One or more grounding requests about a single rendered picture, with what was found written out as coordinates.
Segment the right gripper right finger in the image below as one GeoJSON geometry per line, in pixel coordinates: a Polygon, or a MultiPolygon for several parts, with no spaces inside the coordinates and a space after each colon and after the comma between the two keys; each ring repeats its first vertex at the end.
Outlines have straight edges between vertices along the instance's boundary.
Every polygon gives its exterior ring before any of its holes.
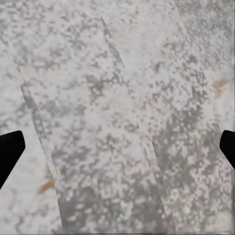
{"type": "Polygon", "coordinates": [[[224,130],[219,147],[235,170],[235,132],[224,130]]]}

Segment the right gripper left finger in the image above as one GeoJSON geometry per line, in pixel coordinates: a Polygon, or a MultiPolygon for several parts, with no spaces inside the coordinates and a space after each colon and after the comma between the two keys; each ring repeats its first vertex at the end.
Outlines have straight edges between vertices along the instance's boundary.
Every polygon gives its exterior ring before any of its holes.
{"type": "Polygon", "coordinates": [[[21,130],[0,136],[0,189],[25,150],[21,130]]]}

